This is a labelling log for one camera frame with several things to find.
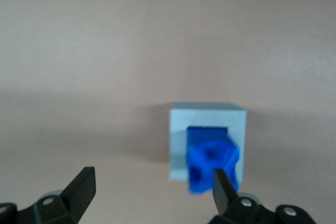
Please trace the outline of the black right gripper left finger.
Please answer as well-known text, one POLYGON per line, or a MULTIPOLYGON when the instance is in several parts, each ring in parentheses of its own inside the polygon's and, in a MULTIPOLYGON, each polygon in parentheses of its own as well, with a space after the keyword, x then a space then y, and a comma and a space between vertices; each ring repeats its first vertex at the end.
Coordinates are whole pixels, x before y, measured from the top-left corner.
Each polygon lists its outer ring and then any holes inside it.
POLYGON ((48 193, 23 210, 1 203, 1 223, 78 223, 95 194, 95 168, 84 167, 64 190, 48 193))

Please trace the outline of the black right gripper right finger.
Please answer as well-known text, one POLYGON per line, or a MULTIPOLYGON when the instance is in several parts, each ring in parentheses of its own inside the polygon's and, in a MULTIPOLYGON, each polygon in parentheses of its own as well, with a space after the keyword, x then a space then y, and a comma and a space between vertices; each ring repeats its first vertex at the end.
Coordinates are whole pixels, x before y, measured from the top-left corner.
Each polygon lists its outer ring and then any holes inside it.
POLYGON ((271 211, 254 195, 237 193, 223 169, 214 170, 213 198, 218 215, 210 223, 315 223, 300 207, 279 205, 271 211))

